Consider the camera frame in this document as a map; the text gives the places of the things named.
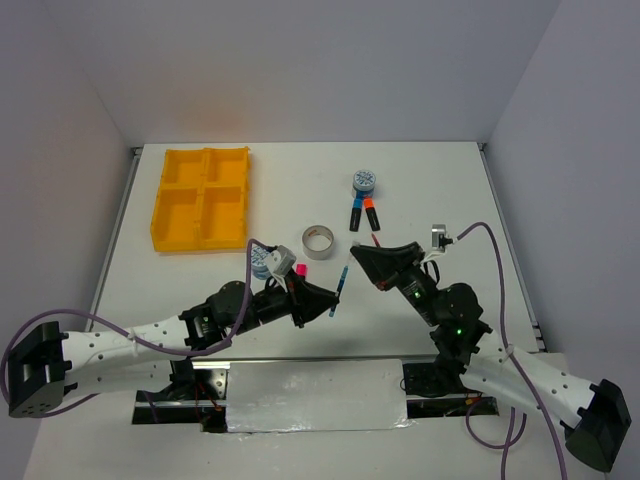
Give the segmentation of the blue pen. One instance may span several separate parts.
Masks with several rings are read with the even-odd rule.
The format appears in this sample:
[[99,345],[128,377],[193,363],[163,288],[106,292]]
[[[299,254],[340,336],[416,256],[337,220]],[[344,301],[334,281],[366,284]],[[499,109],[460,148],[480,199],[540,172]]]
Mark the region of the blue pen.
[[348,276],[349,268],[347,268],[345,265],[344,265],[343,270],[341,272],[341,275],[340,275],[340,278],[339,278],[339,281],[338,281],[338,285],[337,285],[337,288],[336,288],[336,292],[335,292],[335,297],[336,297],[338,302],[334,306],[331,307],[331,309],[329,311],[329,317],[330,318],[333,318],[335,316],[335,313],[336,313],[336,310],[337,310],[337,307],[338,307],[338,304],[339,304],[339,301],[340,301],[340,298],[341,298],[341,294],[342,294],[342,291],[344,289],[344,286],[345,286],[345,283],[346,283],[346,279],[347,279],[347,276]]

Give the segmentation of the yellow four-compartment plastic bin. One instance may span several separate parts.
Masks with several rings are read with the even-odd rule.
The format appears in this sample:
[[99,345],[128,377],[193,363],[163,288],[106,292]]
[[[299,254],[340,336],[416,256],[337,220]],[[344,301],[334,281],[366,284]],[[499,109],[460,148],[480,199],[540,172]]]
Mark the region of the yellow four-compartment plastic bin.
[[168,149],[150,234],[159,253],[239,250],[248,240],[250,149]]

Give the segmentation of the blue highlighter marker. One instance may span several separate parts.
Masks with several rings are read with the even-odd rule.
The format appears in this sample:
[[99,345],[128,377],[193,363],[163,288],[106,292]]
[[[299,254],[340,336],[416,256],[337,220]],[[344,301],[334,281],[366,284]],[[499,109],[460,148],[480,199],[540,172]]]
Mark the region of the blue highlighter marker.
[[361,198],[355,198],[353,200],[351,215],[349,220],[349,230],[351,232],[358,232],[359,226],[361,222],[361,214],[362,214],[362,204],[363,201]]

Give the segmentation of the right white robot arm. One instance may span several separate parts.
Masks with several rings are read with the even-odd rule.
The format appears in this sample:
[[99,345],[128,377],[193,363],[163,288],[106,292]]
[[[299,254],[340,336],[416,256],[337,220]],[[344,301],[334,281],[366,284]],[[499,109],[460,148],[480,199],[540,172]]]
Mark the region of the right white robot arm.
[[354,246],[352,256],[381,291],[396,289],[431,326],[438,354],[425,372],[412,367],[406,391],[441,396],[464,389],[481,392],[528,415],[539,414],[564,433],[567,451],[588,467],[610,472],[631,426],[621,389],[546,364],[538,356],[505,345],[482,321],[470,285],[440,288],[427,273],[417,243],[396,248]]

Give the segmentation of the orange highlighter marker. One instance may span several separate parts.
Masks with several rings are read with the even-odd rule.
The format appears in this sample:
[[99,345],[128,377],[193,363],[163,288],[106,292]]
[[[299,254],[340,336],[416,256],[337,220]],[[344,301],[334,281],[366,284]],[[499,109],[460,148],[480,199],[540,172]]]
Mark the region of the orange highlighter marker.
[[369,225],[373,232],[377,232],[381,229],[380,221],[376,212],[375,204],[372,197],[365,197],[363,200],[363,206]]

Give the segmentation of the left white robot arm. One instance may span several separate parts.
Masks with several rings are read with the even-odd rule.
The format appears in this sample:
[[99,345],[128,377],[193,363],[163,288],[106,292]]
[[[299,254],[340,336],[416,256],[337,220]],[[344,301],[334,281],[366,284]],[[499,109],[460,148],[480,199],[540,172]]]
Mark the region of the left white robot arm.
[[229,336],[282,317],[297,327],[338,304],[335,293],[291,274],[283,285],[253,294],[243,282],[225,284],[207,300],[153,324],[105,332],[63,332],[58,322],[37,325],[8,355],[8,411],[14,418],[41,416],[80,386],[76,376],[96,367],[126,367],[162,355],[204,356],[229,346]]

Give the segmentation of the metal base rail plate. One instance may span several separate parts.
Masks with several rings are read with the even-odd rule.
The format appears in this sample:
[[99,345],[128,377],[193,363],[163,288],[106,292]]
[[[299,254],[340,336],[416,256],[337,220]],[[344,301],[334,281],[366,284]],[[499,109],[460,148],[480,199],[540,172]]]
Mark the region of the metal base rail plate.
[[445,385],[431,361],[199,361],[191,374],[176,390],[137,393],[133,424],[216,434],[375,431],[499,412],[493,398]]

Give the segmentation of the blue-lidded round jar far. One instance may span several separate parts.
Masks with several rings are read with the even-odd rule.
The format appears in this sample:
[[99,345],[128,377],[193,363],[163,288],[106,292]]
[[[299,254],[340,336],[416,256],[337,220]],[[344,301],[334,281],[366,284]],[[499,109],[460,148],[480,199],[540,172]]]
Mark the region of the blue-lidded round jar far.
[[354,198],[370,198],[373,196],[377,177],[371,170],[361,169],[352,178],[352,196]]

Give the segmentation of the blue-lidded round jar near bin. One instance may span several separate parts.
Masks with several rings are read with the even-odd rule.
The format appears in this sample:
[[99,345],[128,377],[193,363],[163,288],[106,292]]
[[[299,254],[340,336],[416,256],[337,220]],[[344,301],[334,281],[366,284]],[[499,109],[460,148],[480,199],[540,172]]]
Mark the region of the blue-lidded round jar near bin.
[[253,245],[251,248],[250,265],[252,275],[258,279],[266,281],[271,277],[271,272],[266,264],[266,259],[269,257],[273,247],[261,247],[259,245]]

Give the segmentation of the clear tape roll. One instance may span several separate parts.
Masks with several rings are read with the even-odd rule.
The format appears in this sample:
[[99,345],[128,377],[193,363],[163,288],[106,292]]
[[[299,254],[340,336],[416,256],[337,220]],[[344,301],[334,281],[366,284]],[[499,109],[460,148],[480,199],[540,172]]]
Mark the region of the clear tape roll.
[[335,238],[333,232],[324,225],[312,225],[306,228],[301,236],[304,255],[315,261],[327,260],[331,257]]

